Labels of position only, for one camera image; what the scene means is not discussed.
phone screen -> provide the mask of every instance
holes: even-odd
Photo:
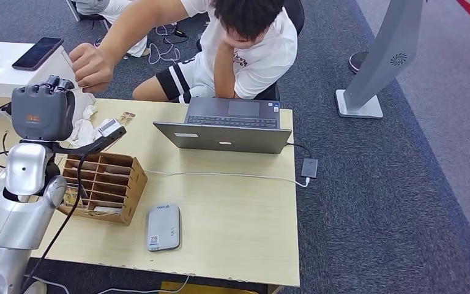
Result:
[[[54,48],[60,46],[62,42],[62,39],[44,37],[21,56],[12,67],[27,69],[35,67],[49,52],[53,52]]]

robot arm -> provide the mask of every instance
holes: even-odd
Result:
[[[57,76],[39,85],[15,89],[12,122],[22,138],[8,153],[0,173],[0,294],[18,294],[31,256],[38,249],[55,209],[62,203],[66,181],[55,154],[98,153],[125,133],[112,119],[99,128],[102,137],[78,149],[62,148],[69,138],[75,97],[73,84]],[[31,195],[40,200],[28,203]]]

power bank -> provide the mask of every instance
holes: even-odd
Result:
[[[179,207],[175,204],[155,205],[147,214],[147,248],[149,251],[174,249],[181,242]]]

ventilation grille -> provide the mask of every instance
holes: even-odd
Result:
[[[406,62],[408,55],[406,53],[397,53],[390,59],[390,64],[393,66],[400,66]]]

black and white shorts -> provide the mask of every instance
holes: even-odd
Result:
[[[190,103],[192,97],[214,97],[214,82],[206,72],[203,53],[155,75],[170,102]]]

